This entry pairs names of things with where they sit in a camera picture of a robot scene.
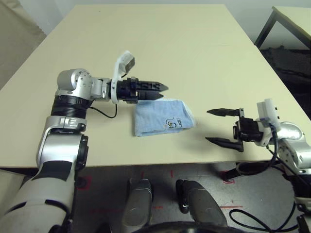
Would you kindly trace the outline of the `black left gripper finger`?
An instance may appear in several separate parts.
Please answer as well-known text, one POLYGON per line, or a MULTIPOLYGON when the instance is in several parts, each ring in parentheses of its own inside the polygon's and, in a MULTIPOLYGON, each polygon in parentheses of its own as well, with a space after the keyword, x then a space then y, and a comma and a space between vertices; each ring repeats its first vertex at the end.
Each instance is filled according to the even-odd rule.
POLYGON ((138 81, 139 91, 166 91, 168 89, 166 85, 159 82, 138 81))
POLYGON ((138 100, 157 100, 162 98, 163 95, 157 91, 139 91, 138 100))

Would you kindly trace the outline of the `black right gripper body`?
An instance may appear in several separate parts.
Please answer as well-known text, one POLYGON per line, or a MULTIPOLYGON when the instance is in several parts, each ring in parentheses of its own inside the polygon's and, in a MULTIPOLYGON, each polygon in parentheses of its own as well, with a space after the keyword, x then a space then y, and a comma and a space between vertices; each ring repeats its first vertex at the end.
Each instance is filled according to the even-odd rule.
POLYGON ((233 116, 239 117, 233 126, 233 137, 237 142, 233 143, 233 149, 243 152, 243 142, 260 142, 263 132, 259 130, 259 123, 251 118, 244 117, 242 108, 233 110, 233 116))

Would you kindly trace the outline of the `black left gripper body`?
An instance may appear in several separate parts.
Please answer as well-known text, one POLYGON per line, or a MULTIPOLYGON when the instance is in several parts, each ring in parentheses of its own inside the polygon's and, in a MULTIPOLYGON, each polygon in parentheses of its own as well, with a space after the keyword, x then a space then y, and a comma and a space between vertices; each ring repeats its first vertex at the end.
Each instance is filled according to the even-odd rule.
POLYGON ((117 100, 122 100, 126 103, 136 104, 138 103, 137 84, 138 78, 131 77, 126 80, 117 82, 117 100))

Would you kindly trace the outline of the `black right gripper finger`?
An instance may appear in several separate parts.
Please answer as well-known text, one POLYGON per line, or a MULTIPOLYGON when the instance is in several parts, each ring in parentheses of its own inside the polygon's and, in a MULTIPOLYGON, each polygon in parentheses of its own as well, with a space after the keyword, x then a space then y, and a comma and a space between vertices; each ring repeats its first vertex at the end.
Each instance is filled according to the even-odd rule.
POLYGON ((206 137, 206 140, 222 148, 233 149, 238 152, 243 152, 242 141, 232 142, 229 139, 218 137, 206 137))
POLYGON ((207 110, 207 113, 213 114, 215 116, 239 116, 239 109, 226 109, 226 108, 218 108, 207 110))

